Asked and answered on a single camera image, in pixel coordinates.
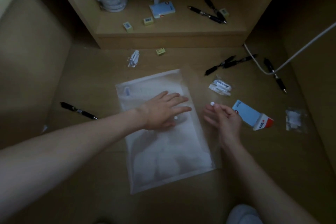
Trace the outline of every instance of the wooden floor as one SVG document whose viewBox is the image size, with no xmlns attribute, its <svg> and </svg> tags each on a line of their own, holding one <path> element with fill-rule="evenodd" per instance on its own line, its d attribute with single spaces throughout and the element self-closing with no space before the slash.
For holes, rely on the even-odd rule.
<svg viewBox="0 0 336 224">
<path fill-rule="evenodd" d="M 287 59 L 280 39 L 269 29 L 255 29 L 247 44 L 253 53 L 258 52 L 261 63 L 268 57 L 278 67 Z M 237 99 L 273 118 L 273 127 L 260 131 L 243 125 L 243 144 L 276 183 L 320 222 L 335 222 L 336 179 L 311 120 L 307 134 L 286 131 L 286 108 L 306 108 L 291 66 L 278 73 L 288 95 L 252 61 L 219 69 L 218 75 L 233 87 L 232 96 L 223 97 L 208 90 L 214 75 L 203 74 L 232 54 L 246 56 L 243 48 L 166 49 L 161 57 L 153 49 L 140 50 L 139 64 L 128 68 L 132 52 L 102 51 L 89 37 L 79 36 L 70 50 L 47 120 L 49 131 L 87 121 L 62 109 L 61 101 L 105 117 L 119 112 L 115 84 L 172 69 L 190 69 L 189 88 L 199 118 L 206 103 L 232 106 Z M 201 124 L 211 149 L 216 151 L 215 131 L 203 120 Z M 222 169 L 130 195 L 125 149 L 123 140 L 110 146 L 9 222 L 92 224 L 105 218 L 119 224 L 219 224 L 236 204 L 250 204 L 225 157 Z"/>
</svg>

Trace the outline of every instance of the cord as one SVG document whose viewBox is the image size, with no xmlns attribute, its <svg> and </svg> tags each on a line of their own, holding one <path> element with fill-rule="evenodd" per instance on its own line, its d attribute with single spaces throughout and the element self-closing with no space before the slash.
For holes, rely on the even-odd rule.
<svg viewBox="0 0 336 224">
<path fill-rule="evenodd" d="M 253 55 L 251 54 L 250 50 L 247 48 L 246 44 L 244 43 L 244 47 L 246 49 L 246 51 L 250 54 L 250 56 L 252 57 L 252 59 L 254 60 L 254 62 L 257 64 L 257 66 L 259 67 L 259 69 L 267 75 L 272 75 L 275 74 L 276 72 L 278 72 L 280 69 L 282 69 L 285 65 L 287 65 L 292 59 L 294 59 L 296 56 L 298 56 L 303 50 L 305 50 L 309 45 L 311 45 L 313 42 L 315 42 L 317 39 L 319 39 L 321 36 L 323 36 L 325 33 L 327 33 L 328 31 L 330 31 L 332 28 L 334 28 L 336 26 L 336 22 L 334 22 L 334 24 L 332 24 L 330 27 L 328 27 L 327 29 L 325 29 L 324 31 L 322 31 L 320 34 L 318 34 L 317 36 L 315 36 L 312 40 L 310 40 L 310 42 L 308 44 L 306 44 L 304 47 L 302 47 L 299 51 L 297 51 L 292 57 L 290 57 L 285 63 L 283 63 L 281 66 L 279 66 L 279 68 L 275 69 L 274 72 L 272 73 L 267 73 L 265 72 L 265 70 L 259 65 L 258 61 L 256 61 L 256 59 L 253 57 Z"/>
</svg>

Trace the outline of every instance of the light blue package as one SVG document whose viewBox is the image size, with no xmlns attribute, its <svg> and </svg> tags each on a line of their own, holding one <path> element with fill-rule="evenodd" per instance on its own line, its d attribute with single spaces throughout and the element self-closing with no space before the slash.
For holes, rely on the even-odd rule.
<svg viewBox="0 0 336 224">
<path fill-rule="evenodd" d="M 242 101 L 237 100 L 237 102 L 232 107 L 233 110 L 238 113 L 243 121 L 245 121 L 250 126 L 254 126 L 257 123 L 261 113 L 257 112 L 253 108 L 249 107 L 247 104 L 244 104 Z"/>
<path fill-rule="evenodd" d="M 165 14 L 171 14 L 175 12 L 175 8 L 171 1 L 150 5 L 149 8 L 152 11 L 154 18 L 156 19 L 164 16 Z"/>
</svg>

